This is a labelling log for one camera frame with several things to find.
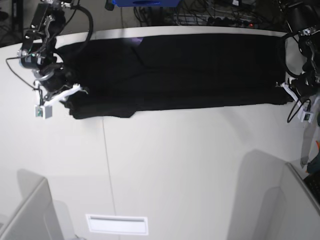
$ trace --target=blue box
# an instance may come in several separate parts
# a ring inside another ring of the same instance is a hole
[[[112,0],[118,7],[176,7],[180,0]]]

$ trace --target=black cloth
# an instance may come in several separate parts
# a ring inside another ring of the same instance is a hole
[[[137,111],[281,105],[286,92],[278,37],[186,34],[90,41],[68,64],[90,94],[65,106],[76,119],[129,118]],[[62,54],[81,43],[63,46]]]

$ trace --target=metal bracket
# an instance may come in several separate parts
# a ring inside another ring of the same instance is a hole
[[[297,97],[297,95],[289,88],[289,85],[287,83],[282,83],[281,87],[283,87],[283,89],[293,98],[293,100],[295,102],[297,102],[297,106],[300,107],[301,106],[301,102],[299,101],[299,98]],[[312,123],[312,121],[314,120],[315,114],[312,112],[314,109],[314,106],[317,104],[318,100],[319,100],[319,96],[315,99],[311,110],[310,111],[306,111],[305,107],[302,106],[297,114],[298,119],[300,120],[300,122],[303,121],[308,121],[309,123]]]
[[[71,8],[74,5],[75,0],[42,0],[42,2],[51,4],[55,7]]]
[[[40,82],[36,80],[34,84],[38,89],[40,86]],[[74,84],[72,88],[55,95],[49,101],[45,101],[43,103],[43,98],[40,91],[36,90],[36,99],[38,105],[34,106],[35,116],[42,117],[43,119],[51,118],[53,116],[53,104],[55,104],[56,102],[65,101],[67,97],[80,91],[84,91],[80,84]]]
[[[316,25],[316,26],[313,26],[313,27],[309,27],[309,28],[303,29],[298,34],[301,37],[303,37],[303,36],[310,36],[310,35],[316,34],[319,31],[320,31],[320,25]]]

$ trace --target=black cable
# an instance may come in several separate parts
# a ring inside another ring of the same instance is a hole
[[[256,1],[254,1],[253,3],[251,3],[248,7],[243,7],[243,6],[238,6],[236,8],[236,12],[238,13],[238,19],[241,19],[243,17],[244,14],[248,14],[251,15],[253,18],[255,18],[255,20],[257,20],[259,22],[259,24],[264,24],[267,23],[270,26],[272,26],[272,28],[275,28],[275,23],[274,23],[274,19],[275,17],[272,17],[272,20],[267,19],[265,16],[261,15],[260,13],[256,12],[253,10],[252,6],[256,3]]]
[[[6,26],[6,25],[0,25],[0,29],[4,30],[5,31],[5,34],[2,35],[2,37],[0,38],[0,44],[2,43],[2,41],[5,39],[5,37],[7,36],[12,36],[15,40],[14,40],[14,43],[19,43],[21,41],[21,38],[18,37],[17,35],[15,35],[15,33],[13,31],[11,31],[11,29]]]
[[[88,17],[89,31],[88,31],[86,39],[82,43],[82,45],[75,52],[72,52],[70,55],[68,55],[68,57],[70,57],[70,56],[74,57],[75,55],[78,55],[88,45],[88,43],[92,37],[92,34],[94,32],[94,19],[93,19],[91,13],[86,8],[84,8],[83,6],[80,6],[80,5],[73,6],[73,7],[71,7],[71,9],[79,10],[79,11],[83,12]]]
[[[148,17],[146,16],[146,9],[144,7],[139,7],[139,14],[142,18],[142,21],[149,27],[149,21],[148,21]]]
[[[197,6],[196,3],[199,3],[198,0],[194,0],[191,4],[190,4],[190,10],[195,12],[195,13],[205,13],[207,11],[206,8],[203,8],[204,6],[200,5],[200,6]]]
[[[296,42],[297,44],[299,44],[299,42],[298,42],[298,40],[295,38],[295,36],[292,36],[292,38],[295,40],[295,42]]]
[[[37,88],[35,88],[34,86],[32,86],[30,83],[28,83],[26,80],[24,80],[22,77],[20,77],[9,65],[8,60],[13,60],[13,59],[20,59],[21,57],[9,57],[5,60],[6,65],[8,66],[8,68],[10,69],[10,71],[16,76],[18,77],[22,82],[24,82],[26,85],[28,85],[30,88],[32,88],[33,90],[38,90]]]
[[[282,56],[281,56],[281,47],[282,47],[282,44],[286,42],[286,40],[290,37],[293,37],[295,34],[292,33],[292,32],[289,32],[287,34],[285,34],[284,36],[282,36],[278,42],[276,43],[276,48],[277,48],[277,55],[278,55],[278,58],[279,58],[279,61],[282,65],[282,67],[284,68],[284,70],[293,78],[295,79],[298,79],[300,76],[297,75],[297,74],[294,74],[292,71],[289,70],[288,66],[287,66],[287,63],[286,63],[286,59],[283,59]]]
[[[182,8],[182,10],[183,10],[183,15],[184,15],[185,24],[188,26],[189,23],[188,23],[187,16],[186,16],[186,10],[185,10],[183,7],[181,7],[181,8]]]
[[[206,19],[203,19],[203,18],[199,17],[199,16],[194,12],[193,9],[190,9],[190,8],[188,7],[188,5],[186,4],[185,1],[184,1],[183,3],[184,3],[184,5],[185,5],[186,11],[187,11],[190,15],[193,15],[193,16],[195,17],[195,21],[196,21],[196,24],[197,24],[197,25],[200,26],[200,24],[199,24],[199,22],[198,22],[198,19],[200,19],[200,20],[202,20],[202,21],[204,21],[204,22],[207,21]]]
[[[184,0],[181,0],[176,7],[176,16],[175,16],[176,17],[176,24],[179,26],[180,26],[179,14],[180,14],[181,5],[183,2],[184,2]]]
[[[71,17],[70,17],[69,20],[65,23],[64,27],[67,26],[67,25],[71,22],[71,20],[72,20],[72,19],[74,18],[74,16],[75,16],[76,12],[77,12],[77,9],[75,9],[75,10],[73,11]]]
[[[140,15],[139,15],[139,12],[138,12],[136,6],[133,8],[133,13],[134,13],[135,18],[139,21],[140,27],[142,27],[142,26],[143,26],[143,25],[142,25],[143,21],[142,21],[141,18],[140,18]]]
[[[208,11],[208,7],[209,7],[208,3],[205,0],[197,0],[197,2],[205,9],[205,12],[207,12],[209,16],[213,18],[211,13]]]
[[[125,28],[125,23],[124,23],[124,14],[123,14],[123,8],[120,8],[120,18],[121,18],[121,27],[124,29]]]
[[[303,107],[303,105],[304,105],[306,102],[309,101],[308,108],[309,108],[309,106],[311,106],[311,100],[310,100],[309,98],[306,99],[306,100],[304,100],[303,102],[301,102],[301,106],[299,106],[298,110],[297,110],[297,111],[293,114],[293,116],[290,118],[290,116],[291,116],[291,114],[293,113],[294,109],[296,108],[298,102],[300,102],[300,101],[301,101],[301,100],[298,99],[298,100],[295,102],[295,104],[293,105],[293,108],[291,109],[291,111],[290,111],[290,113],[289,113],[289,116],[288,116],[288,118],[287,118],[287,120],[286,120],[286,122],[287,122],[288,124],[292,121],[292,119],[294,119],[294,117],[297,115],[297,113],[300,111],[300,109]]]

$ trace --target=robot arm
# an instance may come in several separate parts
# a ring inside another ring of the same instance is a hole
[[[65,64],[67,56],[63,56],[56,49],[56,37],[68,24],[64,8],[82,11],[89,19],[87,38],[82,46],[72,53],[73,56],[78,54],[92,36],[93,18],[88,10],[74,5],[74,0],[43,0],[39,3],[18,53],[21,65],[32,69],[35,76],[37,98],[35,116],[44,119],[52,116],[52,105],[55,102],[66,101],[68,96],[79,91],[88,93],[77,84],[75,71]],[[57,62],[55,54],[59,55],[63,62]]]
[[[296,105],[301,106],[297,115],[301,122],[313,120],[314,114],[311,110],[315,105],[309,104],[305,109],[302,99],[315,95],[320,87],[320,19],[316,11],[317,4],[319,3],[315,0],[289,0],[280,5],[290,29],[290,32],[285,34],[278,43],[280,62],[290,75],[288,83],[284,82],[281,86],[293,98]],[[296,35],[299,38],[296,41],[297,47],[300,53],[306,57],[306,63],[300,74],[291,72],[286,60],[280,54],[280,48],[285,41]]]

